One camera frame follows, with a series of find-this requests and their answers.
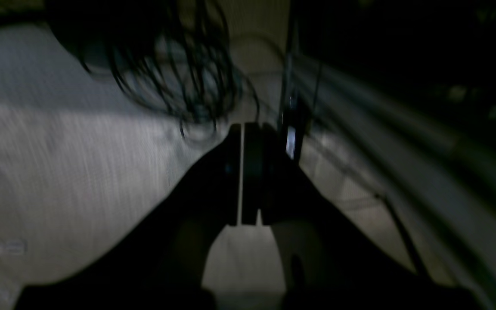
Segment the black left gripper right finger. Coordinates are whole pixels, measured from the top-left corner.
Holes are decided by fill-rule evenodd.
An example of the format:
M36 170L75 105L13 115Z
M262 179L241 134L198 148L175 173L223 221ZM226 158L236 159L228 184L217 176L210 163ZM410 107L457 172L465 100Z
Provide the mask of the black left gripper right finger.
M270 226L284 310L478 310L462 287L412 273L323 197L268 125L244 129L244 224Z

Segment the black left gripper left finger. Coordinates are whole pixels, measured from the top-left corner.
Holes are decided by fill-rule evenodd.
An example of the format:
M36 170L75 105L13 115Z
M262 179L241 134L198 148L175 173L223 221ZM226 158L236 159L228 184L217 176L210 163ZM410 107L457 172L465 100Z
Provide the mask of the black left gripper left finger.
M203 155L124 239L64 280L27 286L16 310L214 310L209 249L237 220L242 127Z

